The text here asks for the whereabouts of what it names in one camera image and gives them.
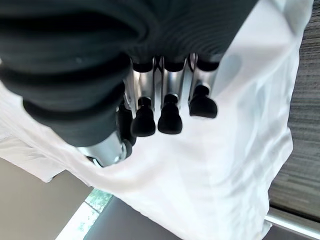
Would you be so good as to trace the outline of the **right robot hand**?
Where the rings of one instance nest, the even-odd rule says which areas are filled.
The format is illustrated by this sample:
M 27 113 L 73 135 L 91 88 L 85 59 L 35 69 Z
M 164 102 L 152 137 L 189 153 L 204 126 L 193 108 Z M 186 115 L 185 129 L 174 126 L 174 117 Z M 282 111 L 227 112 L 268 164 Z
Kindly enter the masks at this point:
M 138 137 L 213 119 L 220 62 L 255 0 L 3 0 L 0 79 L 26 112 L 106 167 Z

